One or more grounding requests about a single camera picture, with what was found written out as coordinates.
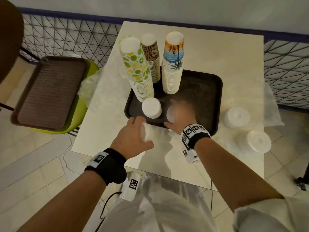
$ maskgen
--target white wall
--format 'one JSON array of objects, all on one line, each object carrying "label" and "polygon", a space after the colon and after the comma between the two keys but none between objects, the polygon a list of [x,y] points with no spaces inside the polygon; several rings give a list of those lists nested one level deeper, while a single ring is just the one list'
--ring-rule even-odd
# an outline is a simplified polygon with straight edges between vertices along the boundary
[{"label": "white wall", "polygon": [[309,34],[309,0],[9,0],[19,7]]}]

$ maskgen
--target brown tray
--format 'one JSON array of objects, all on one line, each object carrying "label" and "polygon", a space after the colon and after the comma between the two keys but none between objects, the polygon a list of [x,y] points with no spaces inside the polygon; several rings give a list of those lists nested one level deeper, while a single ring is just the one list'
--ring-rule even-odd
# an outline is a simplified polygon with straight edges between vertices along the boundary
[{"label": "brown tray", "polygon": [[141,102],[137,100],[133,90],[129,94],[125,107],[126,117],[143,116],[148,124],[164,127],[168,121],[166,112],[171,105],[170,99],[186,100],[194,105],[196,120],[214,135],[218,129],[220,104],[222,94],[222,80],[214,74],[183,70],[179,91],[176,94],[166,94],[162,89],[162,79],[154,84],[154,97],[162,107],[162,114],[157,119],[151,119],[144,115]]},{"label": "brown tray", "polygon": [[42,58],[11,115],[11,122],[59,131],[66,123],[87,68],[87,62],[82,58]]}]

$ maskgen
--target hand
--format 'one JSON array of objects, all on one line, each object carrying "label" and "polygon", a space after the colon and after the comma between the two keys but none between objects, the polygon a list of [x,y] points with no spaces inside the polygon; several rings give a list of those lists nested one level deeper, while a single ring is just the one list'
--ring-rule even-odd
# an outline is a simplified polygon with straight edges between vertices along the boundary
[{"label": "hand", "polygon": [[180,135],[185,127],[196,124],[194,110],[192,104],[186,101],[177,103],[175,99],[171,99],[171,103],[173,105],[174,123],[164,122],[164,125]]},{"label": "hand", "polygon": [[110,148],[118,151],[126,160],[154,148],[152,141],[145,143],[141,139],[141,125],[143,122],[146,123],[146,119],[142,116],[138,116],[136,119],[131,117],[127,125],[119,131]]}]

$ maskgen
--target tiled floor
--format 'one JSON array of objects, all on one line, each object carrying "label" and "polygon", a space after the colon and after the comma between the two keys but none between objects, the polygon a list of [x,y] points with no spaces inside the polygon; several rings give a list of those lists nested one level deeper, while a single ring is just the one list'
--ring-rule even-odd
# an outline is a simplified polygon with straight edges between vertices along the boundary
[{"label": "tiled floor", "polygon": [[[14,106],[27,78],[29,69],[7,104]],[[280,111],[283,127],[267,127],[272,140],[271,150],[265,154],[265,180],[286,196],[309,202],[309,194],[300,191],[293,177],[303,175],[309,162],[309,115]],[[45,203],[75,180],[90,157],[72,152],[75,138],[70,135],[49,135],[32,129],[14,126],[9,121],[10,112],[0,112],[0,225],[1,231],[15,231]],[[109,184],[84,231],[94,231],[99,214],[107,198],[120,188]],[[210,206],[211,190],[201,188]],[[113,204],[107,203],[104,214]],[[218,228],[232,231],[233,213],[221,195],[213,191],[212,214]]]}]

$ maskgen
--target green chair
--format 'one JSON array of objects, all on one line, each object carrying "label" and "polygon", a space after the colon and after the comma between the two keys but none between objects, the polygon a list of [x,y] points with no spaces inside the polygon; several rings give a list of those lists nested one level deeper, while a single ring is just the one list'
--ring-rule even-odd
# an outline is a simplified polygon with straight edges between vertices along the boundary
[{"label": "green chair", "polygon": [[[87,60],[87,64],[89,66],[89,70],[84,74],[83,79],[94,75],[96,71],[99,70],[98,66],[94,62]],[[78,95],[76,95],[73,104],[71,106],[70,112],[68,114],[66,123],[60,131],[54,132],[42,129],[36,129],[36,130],[49,134],[65,134],[71,132],[82,124],[86,112],[87,112],[87,106],[85,101],[81,99]]]}]

